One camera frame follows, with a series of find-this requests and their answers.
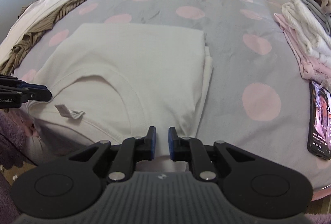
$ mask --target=clothing tag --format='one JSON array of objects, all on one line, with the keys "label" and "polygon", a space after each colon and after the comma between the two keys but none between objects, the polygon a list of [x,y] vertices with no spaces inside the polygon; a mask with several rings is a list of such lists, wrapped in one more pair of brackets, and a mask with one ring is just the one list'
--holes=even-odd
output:
[{"label": "clothing tag", "polygon": [[322,87],[324,87],[324,85],[325,85],[325,82],[323,80],[322,83],[321,83],[321,85],[318,85],[318,89],[320,90]]},{"label": "clothing tag", "polygon": [[61,117],[72,118],[72,119],[78,119],[78,118],[80,118],[82,115],[85,114],[84,111],[75,111],[75,110],[71,110],[71,109],[67,108],[65,104],[58,104],[58,105],[56,105],[55,107],[56,107],[56,109],[59,111]]}]

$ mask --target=pink fabric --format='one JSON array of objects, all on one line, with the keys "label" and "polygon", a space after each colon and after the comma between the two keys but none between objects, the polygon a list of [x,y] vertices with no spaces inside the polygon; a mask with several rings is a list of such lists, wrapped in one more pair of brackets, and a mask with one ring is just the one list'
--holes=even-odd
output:
[{"label": "pink fabric", "polygon": [[18,126],[21,126],[24,129],[26,136],[38,137],[37,130],[34,127],[33,121],[29,118],[28,115],[25,115],[18,108],[9,109],[9,113],[7,114],[13,122],[15,122]]},{"label": "pink fabric", "polygon": [[322,199],[330,194],[331,194],[331,188],[321,189],[319,191],[314,192],[312,196],[312,201]]},{"label": "pink fabric", "polygon": [[317,59],[304,54],[299,46],[296,31],[288,25],[285,17],[277,13],[274,16],[280,24],[279,27],[284,31],[285,38],[297,59],[302,78],[319,80],[320,82],[324,79],[330,79],[331,69],[319,63]]}]

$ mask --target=woman on phone screen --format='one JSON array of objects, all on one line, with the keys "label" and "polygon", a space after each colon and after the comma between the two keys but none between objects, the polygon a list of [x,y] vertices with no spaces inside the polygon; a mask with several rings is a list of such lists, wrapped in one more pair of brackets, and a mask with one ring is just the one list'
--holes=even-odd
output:
[{"label": "woman on phone screen", "polygon": [[330,107],[328,98],[324,91],[318,91],[319,106],[316,107],[315,129],[325,139],[327,146],[331,149],[330,136]]}]

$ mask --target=polka dot bedsheet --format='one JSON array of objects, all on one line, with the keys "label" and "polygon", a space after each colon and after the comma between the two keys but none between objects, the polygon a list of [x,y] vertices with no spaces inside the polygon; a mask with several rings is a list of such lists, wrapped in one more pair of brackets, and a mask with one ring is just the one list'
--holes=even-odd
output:
[{"label": "polka dot bedsheet", "polygon": [[204,144],[225,140],[295,169],[319,190],[331,184],[331,162],[307,151],[308,82],[300,77],[296,59],[273,19],[285,2],[88,0],[45,34],[14,75],[33,81],[57,45],[82,23],[131,22],[203,30],[213,73],[197,138]]}]

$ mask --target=white t-shirt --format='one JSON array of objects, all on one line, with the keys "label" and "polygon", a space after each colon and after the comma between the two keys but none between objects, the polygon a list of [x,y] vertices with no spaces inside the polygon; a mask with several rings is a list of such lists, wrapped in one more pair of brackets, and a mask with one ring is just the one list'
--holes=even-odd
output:
[{"label": "white t-shirt", "polygon": [[[40,136],[65,154],[75,144],[120,144],[157,130],[156,160],[141,169],[184,169],[169,162],[168,128],[194,137],[211,76],[204,33],[145,24],[83,24],[63,41],[36,74],[52,100],[30,102]],[[63,117],[56,105],[81,112]]]}]

